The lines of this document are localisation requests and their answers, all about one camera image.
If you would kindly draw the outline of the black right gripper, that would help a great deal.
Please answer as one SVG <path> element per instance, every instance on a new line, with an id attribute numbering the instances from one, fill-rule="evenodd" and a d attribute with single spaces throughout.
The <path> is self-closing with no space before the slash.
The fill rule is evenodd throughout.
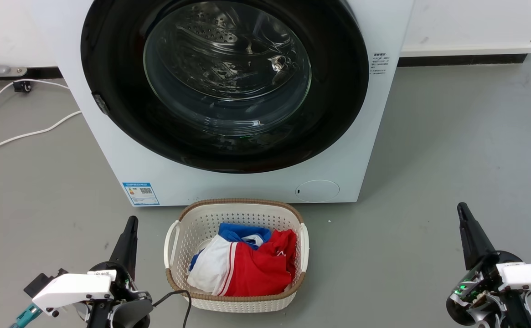
<path id="1" fill-rule="evenodd" d="M 504 287 L 500 269 L 522 265 L 515 255 L 497 251 L 467 203 L 458 203 L 459 231 L 467 274 L 446 300 L 457 324 L 476 328 L 531 328 L 531 290 Z"/>

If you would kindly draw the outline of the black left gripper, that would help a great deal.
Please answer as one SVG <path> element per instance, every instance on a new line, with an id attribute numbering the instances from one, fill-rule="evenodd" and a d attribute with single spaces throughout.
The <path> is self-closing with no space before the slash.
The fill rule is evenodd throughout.
<path id="1" fill-rule="evenodd" d="M 148 328 L 153 311 L 150 293 L 135 286 L 138 224 L 130 216 L 118 238 L 109 261 L 92 267 L 92 271 L 115 270 L 109 291 L 88 301 L 89 328 Z"/>

